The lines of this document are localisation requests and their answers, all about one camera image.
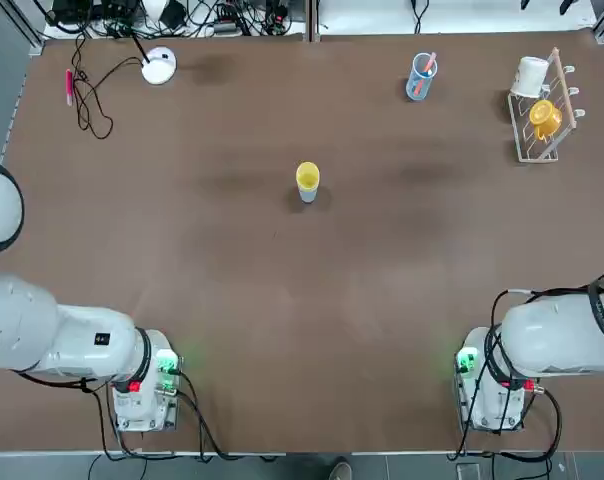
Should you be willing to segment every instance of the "yellow cup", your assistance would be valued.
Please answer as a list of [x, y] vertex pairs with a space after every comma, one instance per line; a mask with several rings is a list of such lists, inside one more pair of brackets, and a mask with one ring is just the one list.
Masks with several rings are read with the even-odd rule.
[[557, 132], [562, 125], [562, 112], [548, 100], [540, 100], [531, 107], [529, 120], [533, 125], [535, 136], [539, 140], [544, 140]]
[[305, 203], [311, 203], [315, 200], [320, 185], [320, 169], [315, 163], [304, 162], [298, 166], [295, 172], [295, 179], [298, 183], [300, 198]]

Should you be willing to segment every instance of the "orange cup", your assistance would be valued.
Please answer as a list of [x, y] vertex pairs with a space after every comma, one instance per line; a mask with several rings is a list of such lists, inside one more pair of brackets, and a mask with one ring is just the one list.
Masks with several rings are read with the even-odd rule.
[[562, 125], [562, 112], [548, 100], [539, 100], [531, 107], [529, 120], [539, 140], [553, 135]]

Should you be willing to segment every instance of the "dish rack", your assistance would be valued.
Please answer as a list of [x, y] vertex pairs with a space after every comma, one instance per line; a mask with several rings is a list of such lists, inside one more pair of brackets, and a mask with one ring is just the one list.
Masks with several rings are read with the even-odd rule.
[[[550, 163], [558, 161], [558, 145], [578, 126], [577, 119], [586, 115], [582, 109], [573, 109], [571, 97], [580, 93], [577, 87], [567, 87], [566, 74], [575, 72], [574, 66], [562, 67], [560, 51], [551, 50], [549, 70], [540, 90], [540, 98], [527, 98], [511, 92], [507, 95], [511, 124], [515, 136], [518, 160], [522, 163]], [[538, 100], [549, 100], [562, 112], [562, 125], [554, 135], [540, 140], [529, 121], [529, 110]]]

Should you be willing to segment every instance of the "person's foot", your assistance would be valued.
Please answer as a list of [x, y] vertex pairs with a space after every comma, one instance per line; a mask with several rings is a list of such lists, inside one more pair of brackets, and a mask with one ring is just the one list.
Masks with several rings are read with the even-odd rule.
[[333, 470], [331, 470], [331, 475], [329, 475], [329, 480], [352, 480], [353, 479], [353, 470], [351, 470], [351, 465], [349, 465], [346, 461], [339, 462]]

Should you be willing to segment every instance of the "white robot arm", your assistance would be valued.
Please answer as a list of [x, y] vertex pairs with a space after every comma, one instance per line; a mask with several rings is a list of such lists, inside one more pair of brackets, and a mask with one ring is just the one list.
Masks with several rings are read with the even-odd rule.
[[460, 419], [473, 405], [476, 430], [519, 428], [527, 379], [604, 372], [604, 276], [534, 300], [511, 308], [494, 330], [473, 329], [456, 356]]
[[[22, 194], [0, 165], [0, 251], [23, 223]], [[46, 290], [0, 273], [0, 368], [104, 379], [114, 387], [118, 428], [149, 431], [175, 426], [179, 366], [157, 330], [107, 308], [58, 305]]]

